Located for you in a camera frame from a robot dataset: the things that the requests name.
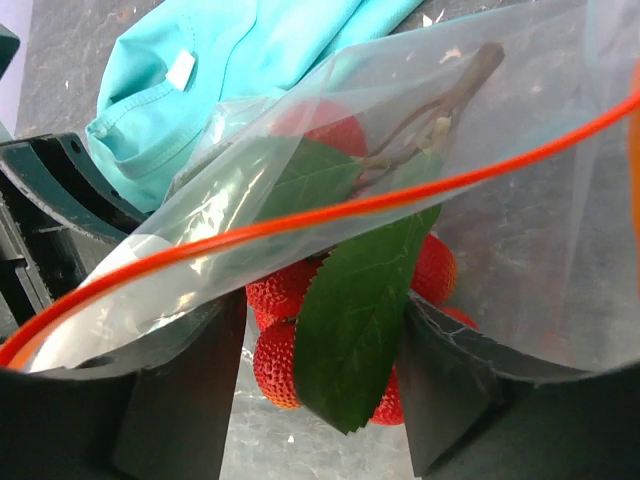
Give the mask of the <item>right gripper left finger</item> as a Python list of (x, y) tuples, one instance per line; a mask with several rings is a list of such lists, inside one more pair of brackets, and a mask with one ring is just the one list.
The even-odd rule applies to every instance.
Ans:
[(5, 479), (215, 479), (246, 324), (234, 291), (75, 369), (1, 373)]

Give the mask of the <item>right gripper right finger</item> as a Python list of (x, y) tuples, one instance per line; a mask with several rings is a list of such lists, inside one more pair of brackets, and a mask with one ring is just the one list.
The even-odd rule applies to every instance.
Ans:
[(576, 370), (497, 343), (418, 295), (397, 370), (420, 479), (635, 479), (639, 366)]

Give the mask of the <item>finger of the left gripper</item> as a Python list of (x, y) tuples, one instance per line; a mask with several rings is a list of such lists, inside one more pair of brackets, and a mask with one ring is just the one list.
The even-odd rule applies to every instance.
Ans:
[(2, 143), (2, 298), (12, 310), (45, 309), (146, 217), (109, 184), (76, 134)]

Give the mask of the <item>fake strawberries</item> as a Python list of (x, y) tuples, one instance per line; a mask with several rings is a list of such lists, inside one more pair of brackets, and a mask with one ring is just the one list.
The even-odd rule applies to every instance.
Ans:
[[(438, 176), (461, 114), (504, 56), (499, 43), (482, 45), (452, 87), (362, 157), (355, 192)], [(403, 422), (394, 362), (408, 294), (441, 304), (457, 279), (452, 253), (430, 235), (439, 212), (430, 207), (247, 286), (260, 329), (253, 373), (272, 404), (306, 407), (344, 434)]]

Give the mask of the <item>clear zip top bag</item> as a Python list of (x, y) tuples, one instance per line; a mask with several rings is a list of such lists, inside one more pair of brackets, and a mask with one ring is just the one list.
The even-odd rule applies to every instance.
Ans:
[(405, 235), (461, 263), (490, 339), (575, 370), (639, 357), (639, 5), (532, 1), (346, 48), (278, 100), (217, 105), (159, 210), (10, 359), (76, 367), (246, 283), (363, 249), (343, 313), (398, 289)]

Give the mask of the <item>teal t-shirt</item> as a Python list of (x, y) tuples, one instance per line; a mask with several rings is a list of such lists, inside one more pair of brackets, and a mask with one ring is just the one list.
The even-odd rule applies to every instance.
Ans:
[(333, 52), (392, 32), (413, 1), (165, 1), (115, 41), (91, 158), (138, 210), (157, 209), (213, 107), (293, 88)]

